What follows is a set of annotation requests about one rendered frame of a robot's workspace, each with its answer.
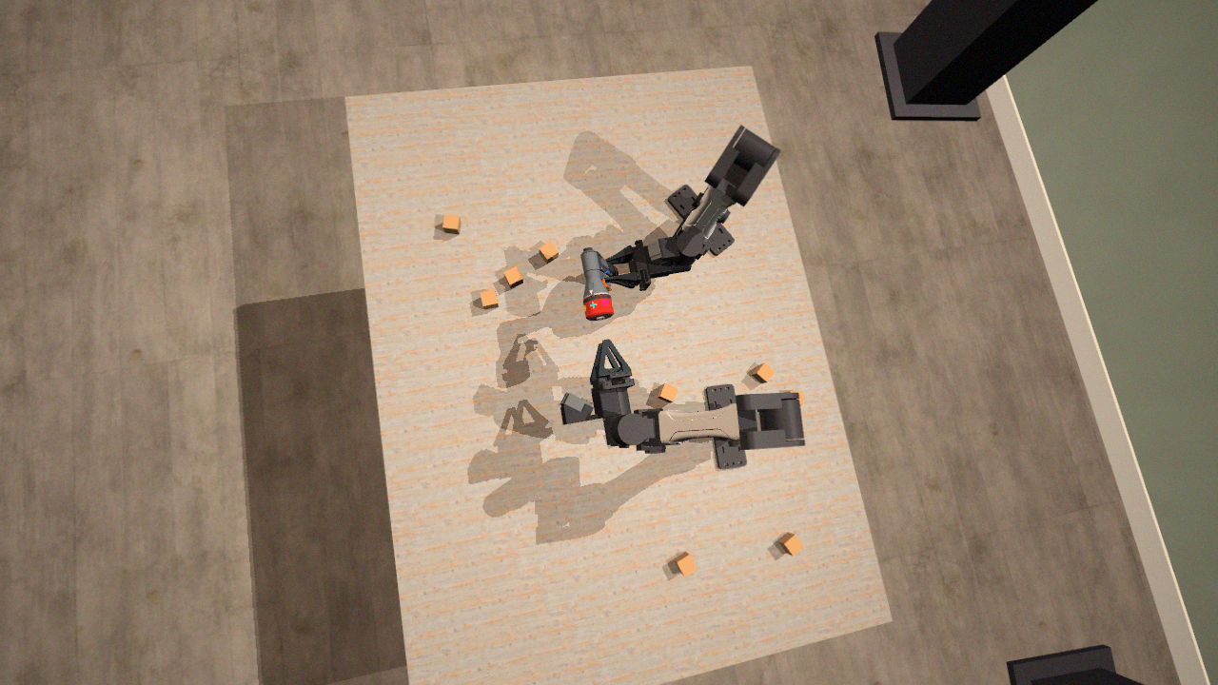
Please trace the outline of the dark grey hose nozzle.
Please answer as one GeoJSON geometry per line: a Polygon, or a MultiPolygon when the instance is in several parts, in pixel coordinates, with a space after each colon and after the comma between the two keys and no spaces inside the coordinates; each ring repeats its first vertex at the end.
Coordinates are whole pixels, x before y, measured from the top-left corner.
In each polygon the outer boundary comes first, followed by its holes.
{"type": "Polygon", "coordinates": [[[605,284],[608,277],[619,275],[614,264],[607,262],[593,247],[583,247],[581,254],[583,267],[583,317],[587,321],[604,321],[614,314],[611,296],[611,283],[605,284]]]}

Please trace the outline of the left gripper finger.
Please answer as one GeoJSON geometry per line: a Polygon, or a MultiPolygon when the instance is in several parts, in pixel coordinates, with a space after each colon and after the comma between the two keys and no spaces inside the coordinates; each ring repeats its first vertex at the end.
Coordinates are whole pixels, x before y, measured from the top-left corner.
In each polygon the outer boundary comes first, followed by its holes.
{"type": "MultiPolygon", "coordinates": [[[[602,345],[603,345],[603,342],[598,342],[598,350],[597,350],[597,355],[596,355],[596,367],[593,367],[593,369],[592,369],[592,373],[591,373],[591,377],[590,377],[590,382],[594,382],[597,379],[596,375],[597,375],[597,371],[598,371],[598,360],[599,360],[600,346],[602,345]]],[[[615,357],[611,355],[611,351],[608,347],[607,347],[607,357],[609,360],[609,363],[611,364],[611,368],[619,367],[619,364],[615,362],[615,357]]]]}
{"type": "Polygon", "coordinates": [[[597,375],[596,377],[600,378],[600,377],[608,377],[608,375],[618,375],[618,374],[628,373],[628,372],[632,372],[631,368],[625,362],[625,360],[622,360],[622,356],[618,352],[618,349],[615,349],[615,346],[613,345],[611,340],[610,339],[603,340],[603,345],[600,346],[600,355],[599,355],[599,360],[598,360],[598,371],[597,371],[597,375]],[[615,360],[618,360],[618,363],[620,363],[620,367],[609,368],[609,369],[604,368],[605,356],[607,356],[607,347],[609,347],[611,350],[611,353],[615,356],[615,360]]]}

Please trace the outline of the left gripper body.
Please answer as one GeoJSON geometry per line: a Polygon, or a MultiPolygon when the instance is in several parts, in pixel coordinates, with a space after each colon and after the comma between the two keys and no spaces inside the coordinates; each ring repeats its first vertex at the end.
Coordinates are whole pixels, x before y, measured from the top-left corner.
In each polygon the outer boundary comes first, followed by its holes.
{"type": "Polygon", "coordinates": [[[622,414],[631,414],[627,388],[635,386],[635,379],[630,379],[630,375],[632,375],[632,372],[597,378],[594,382],[590,382],[590,384],[593,384],[593,388],[591,388],[592,394],[618,388],[621,414],[605,417],[603,418],[604,421],[611,421],[611,418],[618,418],[622,414]]]}

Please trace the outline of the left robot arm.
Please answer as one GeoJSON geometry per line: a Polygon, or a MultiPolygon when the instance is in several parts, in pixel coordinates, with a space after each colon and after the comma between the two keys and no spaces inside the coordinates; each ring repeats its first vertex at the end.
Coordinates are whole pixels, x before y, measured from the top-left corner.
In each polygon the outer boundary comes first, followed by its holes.
{"type": "MultiPolygon", "coordinates": [[[[592,394],[592,399],[593,402],[565,392],[560,403],[561,423],[621,414],[618,388],[592,394]],[[593,410],[596,414],[591,414],[593,410]]],[[[607,445],[620,449],[635,445],[637,451],[647,450],[646,453],[665,453],[666,445],[714,438],[717,468],[737,468],[747,466],[745,450],[805,446],[805,440],[797,440],[804,439],[798,399],[799,392],[736,395],[733,384],[709,386],[709,411],[635,410],[635,413],[603,421],[607,445]]]]}

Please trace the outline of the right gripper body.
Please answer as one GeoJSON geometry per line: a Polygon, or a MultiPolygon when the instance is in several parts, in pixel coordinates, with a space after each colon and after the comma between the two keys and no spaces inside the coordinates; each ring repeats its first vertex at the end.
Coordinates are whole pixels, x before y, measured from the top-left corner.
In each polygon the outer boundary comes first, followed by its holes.
{"type": "Polygon", "coordinates": [[[632,247],[632,250],[635,250],[635,255],[632,255],[632,257],[628,261],[628,269],[630,273],[637,272],[637,275],[639,278],[637,285],[639,285],[639,291],[644,291],[650,285],[650,273],[648,269],[646,251],[642,240],[636,240],[635,247],[632,247]],[[632,258],[635,258],[635,261],[632,261],[632,258]]]}

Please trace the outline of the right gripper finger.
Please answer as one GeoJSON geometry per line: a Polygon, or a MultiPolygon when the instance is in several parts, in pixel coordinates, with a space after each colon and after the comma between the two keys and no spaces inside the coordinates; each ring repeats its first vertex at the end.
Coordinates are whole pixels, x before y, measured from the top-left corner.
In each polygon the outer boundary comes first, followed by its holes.
{"type": "Polygon", "coordinates": [[[628,245],[621,252],[618,252],[614,256],[611,256],[610,258],[605,258],[605,260],[607,260],[607,262],[610,262],[610,264],[627,264],[627,262],[630,261],[630,258],[632,257],[632,255],[635,255],[635,250],[632,250],[632,246],[628,245]]]}
{"type": "Polygon", "coordinates": [[[632,272],[632,273],[627,273],[627,274],[622,274],[622,275],[613,275],[613,277],[608,277],[608,278],[604,278],[604,279],[605,279],[607,283],[620,284],[622,286],[628,286],[628,289],[635,289],[635,286],[639,282],[637,272],[632,272]]]}

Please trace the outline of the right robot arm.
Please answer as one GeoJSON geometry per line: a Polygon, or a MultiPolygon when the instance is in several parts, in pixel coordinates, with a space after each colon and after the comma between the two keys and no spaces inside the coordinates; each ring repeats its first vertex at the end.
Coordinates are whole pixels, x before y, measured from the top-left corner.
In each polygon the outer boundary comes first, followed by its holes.
{"type": "Polygon", "coordinates": [[[744,129],[739,126],[719,156],[717,165],[704,180],[709,184],[704,193],[695,195],[685,184],[667,197],[683,221],[674,236],[657,239],[657,243],[644,246],[650,279],[691,271],[695,258],[708,250],[717,256],[734,243],[734,236],[721,224],[731,213],[728,207],[734,204],[745,207],[780,155],[778,147],[744,129]]]}

